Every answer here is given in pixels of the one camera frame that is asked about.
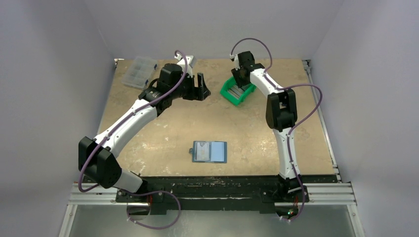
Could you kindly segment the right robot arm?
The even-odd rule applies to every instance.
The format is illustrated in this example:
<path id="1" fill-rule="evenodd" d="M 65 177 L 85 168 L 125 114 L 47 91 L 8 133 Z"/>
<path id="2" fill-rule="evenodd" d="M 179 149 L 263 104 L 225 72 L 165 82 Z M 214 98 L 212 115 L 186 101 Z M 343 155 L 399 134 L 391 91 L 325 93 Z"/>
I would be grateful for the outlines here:
<path id="1" fill-rule="evenodd" d="M 296 161 L 294 126 L 297 122 L 296 95 L 292 89 L 283 89 L 267 73 L 261 63 L 256 63 L 253 54 L 245 51 L 231 54 L 234 68 L 231 70 L 239 88 L 253 84 L 266 97 L 265 119 L 276 139 L 279 157 L 279 181 L 273 192 L 273 200 L 286 202 L 305 201 L 306 189 L 302 183 Z"/>

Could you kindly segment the green plastic bin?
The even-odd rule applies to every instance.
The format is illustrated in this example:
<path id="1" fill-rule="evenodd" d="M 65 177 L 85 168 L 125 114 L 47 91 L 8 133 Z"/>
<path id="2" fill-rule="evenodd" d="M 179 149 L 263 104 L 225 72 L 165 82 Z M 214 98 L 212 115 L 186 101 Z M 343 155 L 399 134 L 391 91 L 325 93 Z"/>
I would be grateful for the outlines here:
<path id="1" fill-rule="evenodd" d="M 234 77 L 230 77 L 222 86 L 220 94 L 230 103 L 238 106 L 244 100 L 255 91 L 256 86 L 254 84 L 248 84 L 242 88 L 239 88 L 236 84 Z"/>

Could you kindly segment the single credit card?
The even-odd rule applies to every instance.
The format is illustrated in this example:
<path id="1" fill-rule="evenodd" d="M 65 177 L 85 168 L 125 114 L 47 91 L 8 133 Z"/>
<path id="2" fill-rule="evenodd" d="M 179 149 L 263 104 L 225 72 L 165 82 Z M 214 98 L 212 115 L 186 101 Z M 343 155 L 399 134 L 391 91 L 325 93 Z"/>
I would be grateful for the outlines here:
<path id="1" fill-rule="evenodd" d="M 210 143 L 197 141 L 195 144 L 195 161 L 210 160 Z"/>

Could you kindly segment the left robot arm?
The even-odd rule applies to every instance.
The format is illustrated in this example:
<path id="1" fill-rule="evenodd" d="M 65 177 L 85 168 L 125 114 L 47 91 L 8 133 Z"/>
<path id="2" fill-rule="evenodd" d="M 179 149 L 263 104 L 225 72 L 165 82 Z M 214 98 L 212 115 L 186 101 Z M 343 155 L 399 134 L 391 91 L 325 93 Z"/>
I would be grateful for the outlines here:
<path id="1" fill-rule="evenodd" d="M 131 108 L 113 125 L 94 138 L 79 142 L 78 168 L 83 176 L 103 188 L 115 187 L 128 193 L 135 202 L 146 199 L 148 183 L 139 175 L 124 170 L 117 158 L 127 143 L 148 123 L 156 119 L 173 100 L 203 101 L 211 95 L 203 73 L 193 76 L 187 66 L 167 63 L 158 78 L 152 80 Z"/>

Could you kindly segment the blue card holder wallet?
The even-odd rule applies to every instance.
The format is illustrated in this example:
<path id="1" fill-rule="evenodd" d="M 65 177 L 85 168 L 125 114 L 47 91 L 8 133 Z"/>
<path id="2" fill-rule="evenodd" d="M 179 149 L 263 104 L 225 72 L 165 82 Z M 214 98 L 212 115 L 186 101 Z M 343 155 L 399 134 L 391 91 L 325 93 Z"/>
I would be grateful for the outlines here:
<path id="1" fill-rule="evenodd" d="M 227 163 L 227 142 L 194 141 L 189 154 L 192 156 L 192 162 Z"/>

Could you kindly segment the stack of credit cards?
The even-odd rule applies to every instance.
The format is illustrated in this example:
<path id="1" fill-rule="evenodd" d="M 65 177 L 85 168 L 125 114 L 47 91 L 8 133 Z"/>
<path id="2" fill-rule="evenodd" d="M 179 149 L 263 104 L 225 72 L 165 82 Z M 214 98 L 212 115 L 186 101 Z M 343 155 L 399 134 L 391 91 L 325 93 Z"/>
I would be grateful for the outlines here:
<path id="1" fill-rule="evenodd" d="M 233 85 L 228 90 L 228 93 L 231 94 L 236 100 L 240 100 L 241 96 L 245 92 L 242 88 L 239 88 L 237 85 Z"/>

